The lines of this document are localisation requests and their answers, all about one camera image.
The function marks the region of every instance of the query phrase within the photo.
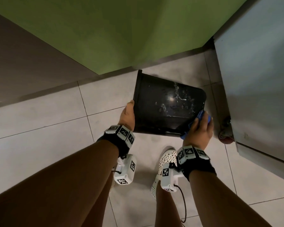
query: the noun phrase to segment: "green cabinet panel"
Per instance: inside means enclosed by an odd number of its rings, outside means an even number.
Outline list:
[[[246,0],[0,0],[0,14],[97,74],[201,47]]]

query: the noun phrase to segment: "black container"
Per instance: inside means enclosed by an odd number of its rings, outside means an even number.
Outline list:
[[[206,93],[139,70],[133,99],[134,132],[179,137],[204,109]]]

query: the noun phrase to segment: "white perforated shoe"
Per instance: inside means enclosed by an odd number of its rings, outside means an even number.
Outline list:
[[[161,180],[162,176],[162,167],[165,163],[175,163],[177,166],[177,151],[175,149],[170,149],[164,152],[164,154],[162,155],[160,161],[159,161],[159,170],[158,170],[158,174],[156,175],[155,181],[151,187],[151,194],[154,197],[154,199],[156,199],[156,191],[157,191],[157,185],[159,183],[159,181]]]

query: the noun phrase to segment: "black cable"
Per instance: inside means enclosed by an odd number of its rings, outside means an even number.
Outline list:
[[[182,192],[182,190],[181,190],[181,188],[179,187],[179,186],[177,186],[177,185],[175,185],[174,184],[174,186],[175,187],[178,187],[179,189],[180,189],[180,191],[181,191],[181,194],[182,194],[182,197],[183,197],[183,201],[184,201],[184,208],[185,208],[185,219],[184,219],[184,221],[182,221],[182,223],[185,223],[186,222],[186,217],[187,217],[187,210],[186,210],[186,203],[185,203],[185,198],[184,198],[184,194],[183,194],[183,192]]]
[[[121,172],[120,172],[120,171],[117,171],[117,170],[112,170],[112,172],[116,172],[116,173],[118,173],[118,174],[121,174]]]

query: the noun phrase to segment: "person's left hand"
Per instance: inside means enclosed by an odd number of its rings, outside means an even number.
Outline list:
[[[126,107],[123,109],[120,120],[118,122],[119,125],[124,125],[129,130],[133,131],[135,128],[135,114],[133,113],[133,105],[135,101],[131,100],[127,103]]]

